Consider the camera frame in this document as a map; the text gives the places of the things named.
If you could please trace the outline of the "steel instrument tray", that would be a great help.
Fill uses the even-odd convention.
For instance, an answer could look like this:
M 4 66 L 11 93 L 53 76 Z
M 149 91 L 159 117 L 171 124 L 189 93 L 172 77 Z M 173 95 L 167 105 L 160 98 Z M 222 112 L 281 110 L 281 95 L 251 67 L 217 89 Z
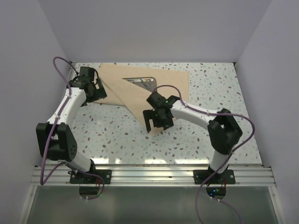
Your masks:
M 124 78 L 124 80 L 150 92 L 153 92 L 157 87 L 156 79 L 153 77 Z

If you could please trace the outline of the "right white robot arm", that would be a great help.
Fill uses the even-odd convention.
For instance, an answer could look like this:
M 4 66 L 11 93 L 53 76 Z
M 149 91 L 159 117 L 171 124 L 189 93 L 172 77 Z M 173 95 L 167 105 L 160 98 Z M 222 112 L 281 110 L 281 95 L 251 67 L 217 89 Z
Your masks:
M 242 136 L 242 130 L 230 111 L 222 109 L 218 112 L 191 107 L 177 96 L 165 98 L 158 92 L 152 93 L 147 102 L 152 107 L 142 112 L 147 132 L 151 131 L 150 121 L 154 127 L 166 130 L 174 126 L 174 118 L 186 120 L 208 131 L 214 149 L 208 178 L 213 183 L 223 180 L 228 168 L 228 156 Z

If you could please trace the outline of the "beige cloth wrap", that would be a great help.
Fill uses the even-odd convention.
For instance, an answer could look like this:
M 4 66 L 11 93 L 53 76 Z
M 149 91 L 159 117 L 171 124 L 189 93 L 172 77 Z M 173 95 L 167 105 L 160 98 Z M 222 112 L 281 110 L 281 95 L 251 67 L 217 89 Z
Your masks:
M 97 71 L 107 97 L 96 102 L 127 107 L 144 129 L 146 129 L 146 125 L 142 112 L 151 109 L 146 101 L 151 91 L 129 82 L 128 78 L 152 77 L 157 86 L 177 87 L 183 100 L 189 101 L 189 72 L 187 71 L 151 69 L 113 63 L 102 63 Z

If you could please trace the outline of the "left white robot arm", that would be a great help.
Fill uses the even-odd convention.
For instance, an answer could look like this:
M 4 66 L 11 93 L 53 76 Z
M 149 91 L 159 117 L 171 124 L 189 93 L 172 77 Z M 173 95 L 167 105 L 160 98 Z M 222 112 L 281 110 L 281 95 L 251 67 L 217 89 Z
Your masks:
M 80 177 L 86 183 L 96 180 L 94 162 L 78 151 L 71 125 L 80 107 L 106 97 L 102 81 L 94 68 L 81 67 L 79 73 L 67 82 L 64 98 L 54 114 L 47 122 L 36 126 L 38 146 L 43 158 L 41 185 L 49 178 L 44 175 L 46 160 L 58 161 L 60 165 L 65 164 L 81 171 Z

